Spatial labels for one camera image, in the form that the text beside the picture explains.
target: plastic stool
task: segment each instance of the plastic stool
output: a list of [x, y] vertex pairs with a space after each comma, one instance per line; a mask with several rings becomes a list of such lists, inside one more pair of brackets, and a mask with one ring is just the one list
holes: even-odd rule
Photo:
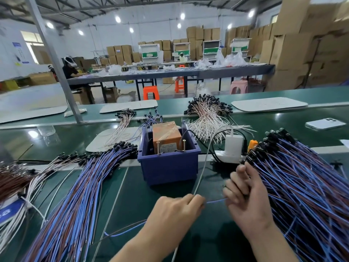
[[143, 88], [143, 99], [148, 100], [148, 93], [153, 93], [155, 95], [156, 100], [160, 100], [159, 91], [157, 90], [157, 86], [145, 86]]
[[177, 77], [176, 81], [174, 82], [174, 86], [175, 86], [175, 92], [178, 93], [180, 89], [184, 90], [184, 77], [180, 76]]
[[239, 81], [232, 81], [230, 84], [230, 94], [236, 93], [236, 88], [240, 88], [240, 93], [241, 94], [246, 94], [247, 93], [247, 86], [248, 82], [246, 80], [239, 80]]

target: floor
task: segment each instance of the floor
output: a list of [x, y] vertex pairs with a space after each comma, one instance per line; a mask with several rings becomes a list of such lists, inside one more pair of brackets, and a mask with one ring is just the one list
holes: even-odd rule
[[[223, 78], [221, 81], [221, 90], [219, 91], [219, 79], [206, 79], [204, 81], [205, 90], [203, 92], [200, 91], [200, 88], [198, 87], [196, 81], [189, 81], [188, 97], [194, 97], [195, 92], [197, 95], [199, 95], [200, 93], [208, 93], [211, 95], [227, 95], [229, 94], [230, 81], [230, 78]], [[113, 82], [103, 83], [103, 86], [112, 87]], [[117, 81], [116, 86], [120, 89], [122, 94], [127, 94], [131, 91], [137, 91], [135, 82], [126, 84], [125, 81]], [[141, 99], [143, 99], [142, 85], [140, 84], [139, 86], [141, 91]], [[162, 79], [157, 79], [157, 86], [159, 90], [160, 99], [185, 97], [183, 90], [180, 90], [179, 93], [175, 93], [174, 83], [163, 84]], [[260, 86], [248, 87], [248, 92], [261, 92], [262, 90], [263, 88]], [[102, 90], [100, 87], [92, 88], [92, 93], [95, 98], [96, 104], [104, 103]], [[48, 108], [66, 104], [67, 102], [59, 83], [26, 87], [21, 88], [19, 90], [0, 94], [0, 116], [16, 111], [26, 111], [37, 108]]]

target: warehouse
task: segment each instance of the warehouse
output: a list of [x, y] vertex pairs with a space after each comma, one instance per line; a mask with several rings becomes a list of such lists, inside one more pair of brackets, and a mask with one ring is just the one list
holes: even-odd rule
[[0, 261], [349, 262], [349, 0], [0, 14]]

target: wall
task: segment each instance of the wall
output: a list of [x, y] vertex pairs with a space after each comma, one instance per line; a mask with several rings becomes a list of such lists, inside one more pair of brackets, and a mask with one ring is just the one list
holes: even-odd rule
[[[340, 3], [346, 0], [311, 0], [312, 4], [317, 4], [317, 3]], [[265, 11], [264, 13], [261, 13], [257, 17], [257, 26], [265, 26], [271, 23], [272, 16], [278, 14], [280, 12], [281, 5], [278, 5], [268, 11]]]
[[[181, 13], [185, 13], [184, 20], [180, 19]], [[116, 15], [121, 18], [120, 24], [115, 21]], [[193, 4], [154, 4], [115, 10], [75, 23], [70, 30], [63, 30], [63, 35], [72, 57], [93, 58], [97, 55], [93, 51], [98, 55], [107, 54], [107, 46], [130, 44], [137, 50], [139, 41], [186, 38], [186, 28], [195, 25], [220, 27], [220, 38], [224, 43], [225, 29], [230, 23], [233, 27], [249, 25], [250, 19], [247, 13], [228, 9]], [[82, 30], [84, 35], [79, 35], [78, 30]]]
[[[21, 30], [38, 33], [35, 25], [10, 19], [0, 20], [0, 81], [48, 71], [47, 65], [38, 65], [34, 62], [23, 39]], [[50, 37], [54, 42], [56, 52], [59, 57], [64, 57], [66, 55], [64, 40], [58, 35], [56, 30], [48, 30], [50, 31]], [[28, 63], [18, 64], [16, 55], [19, 52], [14, 47], [13, 42], [20, 43], [21, 51], [25, 61]]]

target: white mat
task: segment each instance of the white mat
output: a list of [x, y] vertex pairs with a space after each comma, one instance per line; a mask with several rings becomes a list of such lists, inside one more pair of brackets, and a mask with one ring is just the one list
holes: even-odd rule
[[[130, 127], [130, 128], [126, 128], [123, 132], [123, 134], [116, 140], [116, 142], [119, 141], [127, 141], [133, 137], [137, 137], [142, 133], [142, 129], [137, 130], [138, 127]], [[113, 145], [111, 146], [107, 146], [104, 147], [104, 144], [106, 143], [107, 139], [109, 138], [109, 136], [115, 131], [114, 128], [109, 128], [105, 131], [102, 131], [101, 133], [99, 133], [93, 141], [91, 141], [91, 143], [86, 147], [86, 151], [87, 152], [105, 152], [108, 149], [112, 148]], [[138, 145], [141, 142], [141, 138], [139, 137], [136, 140], [131, 140], [129, 141], [132, 144]]]
[[102, 107], [102, 109], [99, 111], [99, 113], [109, 113], [109, 112], [115, 112], [120, 111], [124, 109], [147, 109], [147, 108], [153, 108], [157, 106], [156, 100], [142, 100], [142, 101], [133, 101], [133, 102], [127, 102], [127, 103], [114, 103], [114, 104], [107, 104]]
[[290, 99], [287, 97], [271, 97], [231, 102], [237, 109], [247, 112], [264, 111], [285, 108], [297, 108], [306, 106], [308, 103]]
[[16, 113], [11, 113], [4, 117], [0, 117], [0, 124], [13, 122], [17, 120], [31, 119], [44, 117], [49, 115], [55, 115], [59, 113], [63, 113], [67, 110], [68, 106], [55, 106], [54, 108], [43, 108], [43, 109], [35, 109], [30, 111], [20, 111]]

